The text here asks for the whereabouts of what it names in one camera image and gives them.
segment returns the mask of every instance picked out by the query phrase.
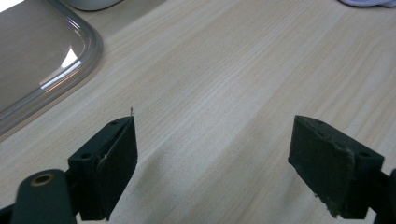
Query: white object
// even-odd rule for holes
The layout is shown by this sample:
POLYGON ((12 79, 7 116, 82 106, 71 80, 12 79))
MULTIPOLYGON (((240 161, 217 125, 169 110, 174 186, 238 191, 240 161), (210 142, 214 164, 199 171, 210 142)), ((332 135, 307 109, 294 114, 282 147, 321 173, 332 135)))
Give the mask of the white object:
POLYGON ((88 11, 111 7, 119 1, 121 0, 64 0, 64 2, 72 7, 88 11))
POLYGON ((396 7, 396 0, 340 0, 353 7, 396 7))

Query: wood grain surface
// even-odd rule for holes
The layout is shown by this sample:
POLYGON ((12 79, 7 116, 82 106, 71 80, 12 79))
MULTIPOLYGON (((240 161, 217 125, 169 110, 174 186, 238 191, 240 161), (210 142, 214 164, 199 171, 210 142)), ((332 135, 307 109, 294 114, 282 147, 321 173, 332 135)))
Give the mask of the wood grain surface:
POLYGON ((335 0, 125 0, 77 13, 91 79, 0 143, 1 206, 134 108, 139 161, 109 223, 373 223, 331 217, 288 164, 296 114, 396 167, 396 11, 335 0))

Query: wooden table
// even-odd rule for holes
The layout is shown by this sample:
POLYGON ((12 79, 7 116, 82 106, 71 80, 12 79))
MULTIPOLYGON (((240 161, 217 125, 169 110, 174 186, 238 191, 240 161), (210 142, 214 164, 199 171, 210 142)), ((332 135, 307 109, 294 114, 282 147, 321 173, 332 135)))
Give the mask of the wooden table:
POLYGON ((335 0, 125 0, 78 14, 105 52, 91 79, 0 143, 1 206, 134 108, 139 162, 110 223, 334 219, 288 164, 296 114, 396 167, 396 14, 335 0))

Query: transparent container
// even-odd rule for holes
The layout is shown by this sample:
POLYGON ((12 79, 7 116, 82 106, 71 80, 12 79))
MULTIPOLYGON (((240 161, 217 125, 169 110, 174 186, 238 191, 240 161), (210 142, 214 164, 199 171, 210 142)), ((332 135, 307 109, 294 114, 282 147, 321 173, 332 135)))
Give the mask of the transparent container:
POLYGON ((103 51, 99 34, 59 1, 12 2, 0 5, 0 141, 70 93, 103 51))

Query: clear plastic tray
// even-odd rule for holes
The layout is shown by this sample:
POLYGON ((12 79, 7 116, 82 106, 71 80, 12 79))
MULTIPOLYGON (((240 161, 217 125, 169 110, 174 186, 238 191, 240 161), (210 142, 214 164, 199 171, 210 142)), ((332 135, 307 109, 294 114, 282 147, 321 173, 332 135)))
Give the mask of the clear plastic tray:
POLYGON ((20 0, 0 10, 2 140, 84 79, 103 45, 87 22, 58 1, 20 0))

